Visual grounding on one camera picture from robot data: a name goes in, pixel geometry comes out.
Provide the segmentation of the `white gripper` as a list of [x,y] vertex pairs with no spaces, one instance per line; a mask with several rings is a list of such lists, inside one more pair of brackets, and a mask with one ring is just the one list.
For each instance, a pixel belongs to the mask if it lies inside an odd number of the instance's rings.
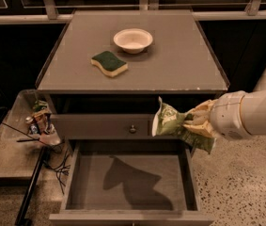
[[244,91],[226,93],[217,100],[208,100],[190,110],[194,118],[208,118],[200,125],[184,124],[184,127],[203,137],[215,137],[214,130],[227,140],[250,139],[252,136],[243,126],[241,117]]

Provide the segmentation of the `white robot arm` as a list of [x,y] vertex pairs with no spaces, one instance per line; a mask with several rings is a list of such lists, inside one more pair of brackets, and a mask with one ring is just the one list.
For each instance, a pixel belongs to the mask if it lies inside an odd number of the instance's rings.
[[226,93],[189,111],[184,127],[204,137],[227,140],[266,136],[266,90]]

